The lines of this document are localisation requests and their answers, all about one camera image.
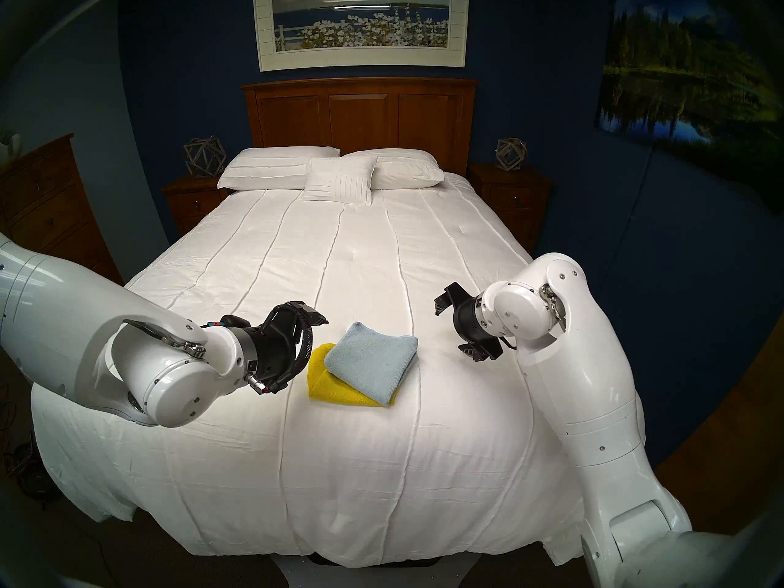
painting of flowers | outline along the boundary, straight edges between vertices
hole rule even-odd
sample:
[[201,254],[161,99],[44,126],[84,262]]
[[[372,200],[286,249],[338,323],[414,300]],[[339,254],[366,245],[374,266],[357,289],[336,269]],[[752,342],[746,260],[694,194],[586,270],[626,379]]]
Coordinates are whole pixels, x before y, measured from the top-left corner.
[[274,50],[448,48],[450,0],[272,0]]

bed frame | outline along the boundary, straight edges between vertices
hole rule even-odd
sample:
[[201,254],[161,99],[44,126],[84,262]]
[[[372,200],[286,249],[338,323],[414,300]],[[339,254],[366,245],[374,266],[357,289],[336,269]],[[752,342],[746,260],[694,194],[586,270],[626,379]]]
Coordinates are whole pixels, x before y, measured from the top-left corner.
[[242,87],[253,147],[330,145],[423,149],[466,173],[476,80],[336,77]]

wooden dresser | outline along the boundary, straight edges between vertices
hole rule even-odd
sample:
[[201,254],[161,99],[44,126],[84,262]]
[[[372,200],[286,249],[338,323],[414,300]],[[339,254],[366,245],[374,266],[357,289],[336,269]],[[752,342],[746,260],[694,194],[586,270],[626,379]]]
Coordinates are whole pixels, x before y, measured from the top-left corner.
[[0,230],[25,249],[79,263],[121,285],[81,185],[72,136],[0,171]]
[[185,175],[161,188],[179,235],[184,236],[196,227],[231,193],[229,189],[218,189],[218,179],[218,176],[194,179],[191,175]]
[[484,162],[470,163],[466,178],[523,248],[533,253],[550,197],[550,179],[525,164],[505,172]]

bed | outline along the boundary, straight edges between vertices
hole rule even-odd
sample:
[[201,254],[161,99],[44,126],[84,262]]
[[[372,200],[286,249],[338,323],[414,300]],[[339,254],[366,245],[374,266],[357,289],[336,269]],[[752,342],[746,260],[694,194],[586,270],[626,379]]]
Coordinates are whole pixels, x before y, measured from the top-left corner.
[[232,194],[126,286],[199,324],[258,324],[304,300],[420,345],[389,409],[311,400],[305,373],[259,397],[245,387],[184,427],[141,427],[34,386],[42,459],[91,518],[136,507],[194,554],[310,554],[365,567],[544,543],[581,553],[582,500],[512,354],[474,363],[433,299],[472,294],[531,259],[461,176],[473,82],[370,78],[244,88],[254,145],[429,151],[442,183],[374,191],[370,206],[301,202],[298,190]]

decorative pillow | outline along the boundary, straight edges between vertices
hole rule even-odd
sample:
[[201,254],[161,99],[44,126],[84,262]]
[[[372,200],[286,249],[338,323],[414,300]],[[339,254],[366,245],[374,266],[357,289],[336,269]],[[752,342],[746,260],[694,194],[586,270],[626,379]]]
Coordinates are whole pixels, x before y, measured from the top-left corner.
[[304,189],[312,157],[340,155],[335,147],[252,147],[240,151],[220,176],[218,187],[235,190]]
[[374,156],[371,189],[420,189],[444,180],[436,158],[420,149],[368,149],[344,156]]
[[375,158],[311,158],[302,199],[370,204],[370,177]]

